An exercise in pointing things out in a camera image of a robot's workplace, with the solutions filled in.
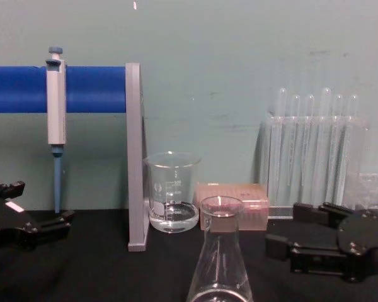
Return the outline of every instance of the green wall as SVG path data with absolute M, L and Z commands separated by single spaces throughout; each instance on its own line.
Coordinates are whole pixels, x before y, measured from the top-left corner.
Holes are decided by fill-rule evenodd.
M 360 96 L 370 122 L 363 172 L 378 172 L 378 0 L 0 0 L 0 65 L 140 62 L 149 153 L 199 154 L 200 180 L 254 181 L 255 145 L 275 91 Z M 69 115 L 67 208 L 126 206 L 124 115 Z M 52 207 L 44 115 L 0 115 L 0 181 L 20 205 Z

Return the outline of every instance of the glass beaker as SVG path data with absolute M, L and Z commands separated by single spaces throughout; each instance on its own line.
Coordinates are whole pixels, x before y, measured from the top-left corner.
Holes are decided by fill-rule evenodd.
M 185 152 L 164 152 L 144 159 L 150 184 L 151 225 L 162 232 L 179 233 L 199 219 L 193 204 L 196 168 L 200 157 Z
M 200 209 L 204 244 L 186 302 L 253 302 L 238 240 L 242 201 L 214 196 L 204 199 Z

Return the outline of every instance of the pipette tip box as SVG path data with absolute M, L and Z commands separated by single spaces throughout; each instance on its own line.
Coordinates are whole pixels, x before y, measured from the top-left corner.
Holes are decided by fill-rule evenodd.
M 268 221 L 269 199 L 260 184 L 198 184 L 194 203 L 200 208 L 202 200 L 212 196 L 229 196 L 240 199 L 244 211 L 239 216 L 240 231 L 265 231 Z M 204 230 L 203 213 L 200 212 L 200 228 Z

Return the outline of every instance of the white label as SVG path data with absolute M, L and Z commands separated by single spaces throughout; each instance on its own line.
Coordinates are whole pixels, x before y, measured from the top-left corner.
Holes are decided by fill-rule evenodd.
M 159 201 L 155 201 L 153 202 L 153 211 L 155 214 L 158 214 L 158 215 L 161 215 L 161 216 L 164 216 L 164 204 L 163 203 L 160 203 Z
M 13 210 L 15 210 L 19 213 L 24 212 L 24 209 L 21 206 L 13 203 L 12 201 L 9 201 L 8 203 L 6 203 L 6 206 L 9 206 L 10 208 L 12 208 Z

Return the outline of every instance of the pipette stand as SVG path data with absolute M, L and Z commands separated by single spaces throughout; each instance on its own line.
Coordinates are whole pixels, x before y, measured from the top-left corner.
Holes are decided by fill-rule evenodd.
M 0 114 L 46 114 L 46 71 L 46 66 L 0 67 Z M 127 115 L 128 249 L 132 252 L 146 250 L 149 228 L 147 175 L 142 161 L 147 153 L 143 107 L 139 63 L 110 67 L 66 66 L 67 113 Z

